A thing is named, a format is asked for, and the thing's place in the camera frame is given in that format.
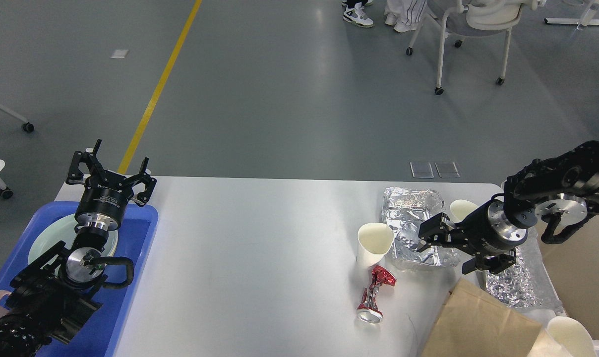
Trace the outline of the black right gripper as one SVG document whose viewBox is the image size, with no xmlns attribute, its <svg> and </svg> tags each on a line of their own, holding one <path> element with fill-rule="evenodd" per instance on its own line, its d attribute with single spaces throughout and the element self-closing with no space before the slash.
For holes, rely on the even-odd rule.
<svg viewBox="0 0 599 357">
<path fill-rule="evenodd" d="M 452 222 L 445 213 L 422 222 L 417 252 L 432 246 L 460 249 L 474 256 L 463 263 L 462 274 L 476 270 L 499 274 L 515 264 L 516 253 L 508 251 L 524 244 L 532 226 L 533 204 L 515 202 L 509 209 L 503 201 L 491 199 L 462 222 Z"/>
</svg>

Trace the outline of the white paper cup under arm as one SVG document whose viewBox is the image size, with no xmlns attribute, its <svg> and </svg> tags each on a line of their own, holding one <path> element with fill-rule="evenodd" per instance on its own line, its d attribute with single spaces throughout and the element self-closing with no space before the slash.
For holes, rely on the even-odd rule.
<svg viewBox="0 0 599 357">
<path fill-rule="evenodd" d="M 390 250 L 394 240 L 392 228 L 382 222 L 364 224 L 357 231 L 356 262 L 370 268 L 379 264 Z"/>
</svg>

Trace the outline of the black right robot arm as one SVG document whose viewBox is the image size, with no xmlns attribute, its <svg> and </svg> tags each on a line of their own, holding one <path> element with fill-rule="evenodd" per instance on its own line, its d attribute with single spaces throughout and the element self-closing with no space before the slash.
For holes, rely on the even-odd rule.
<svg viewBox="0 0 599 357">
<path fill-rule="evenodd" d="M 547 223 L 541 240 L 561 244 L 598 215 L 599 141 L 587 141 L 558 157 L 533 160 L 460 222 L 445 213 L 422 222 L 417 252 L 456 248 L 471 256 L 463 274 L 499 274 L 515 264 L 516 248 L 538 221 Z"/>
</svg>

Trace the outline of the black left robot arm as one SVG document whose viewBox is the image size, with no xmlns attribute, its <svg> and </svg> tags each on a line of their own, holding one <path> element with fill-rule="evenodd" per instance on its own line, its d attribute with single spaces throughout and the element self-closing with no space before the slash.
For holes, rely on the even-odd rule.
<svg viewBox="0 0 599 357">
<path fill-rule="evenodd" d="M 52 340 L 70 343 L 102 307 L 93 300 L 100 289 L 125 289 L 134 280 L 131 258 L 103 251 L 109 233 L 122 226 L 128 203 L 145 206 L 157 181 L 147 171 L 148 158 L 133 176 L 105 170 L 96 156 L 101 143 L 76 151 L 68 169 L 66 183 L 84 187 L 71 247 L 56 242 L 10 283 L 8 313 L 0 318 L 0 357 L 34 357 Z"/>
</svg>

